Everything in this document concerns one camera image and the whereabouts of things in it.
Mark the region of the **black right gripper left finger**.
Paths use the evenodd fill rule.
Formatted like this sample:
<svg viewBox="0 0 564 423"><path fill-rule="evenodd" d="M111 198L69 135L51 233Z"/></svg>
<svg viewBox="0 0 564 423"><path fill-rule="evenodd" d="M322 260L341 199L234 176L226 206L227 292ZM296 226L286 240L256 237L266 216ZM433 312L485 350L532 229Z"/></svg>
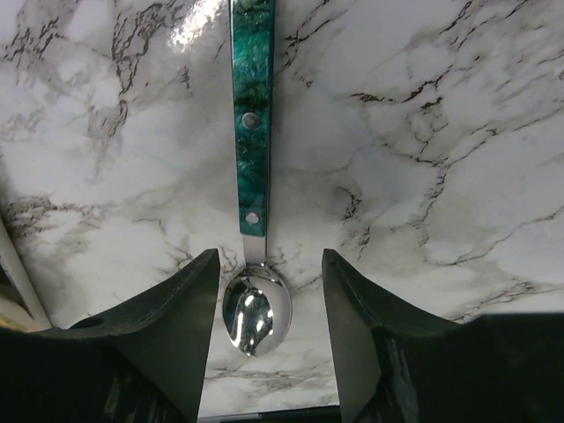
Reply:
<svg viewBox="0 0 564 423"><path fill-rule="evenodd" d="M2 421L196 421L218 289L208 249L69 329L2 330Z"/></svg>

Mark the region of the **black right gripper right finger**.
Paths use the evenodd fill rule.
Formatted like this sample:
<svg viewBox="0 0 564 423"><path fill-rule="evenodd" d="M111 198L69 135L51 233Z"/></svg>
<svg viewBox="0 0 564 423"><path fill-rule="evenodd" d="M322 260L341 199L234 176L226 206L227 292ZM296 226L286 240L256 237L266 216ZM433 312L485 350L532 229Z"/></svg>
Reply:
<svg viewBox="0 0 564 423"><path fill-rule="evenodd" d="M323 294L345 422L560 422L563 316L454 323L323 253Z"/></svg>

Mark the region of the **green handled metal spoon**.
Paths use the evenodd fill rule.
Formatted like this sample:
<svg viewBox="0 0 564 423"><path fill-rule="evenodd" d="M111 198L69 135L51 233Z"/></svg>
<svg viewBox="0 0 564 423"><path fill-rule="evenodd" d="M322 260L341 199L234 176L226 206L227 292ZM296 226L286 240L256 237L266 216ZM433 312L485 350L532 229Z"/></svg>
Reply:
<svg viewBox="0 0 564 423"><path fill-rule="evenodd" d="M243 265L229 280L222 315L231 344L248 357L280 346L292 319L284 279L267 260L275 4L230 3L234 139Z"/></svg>

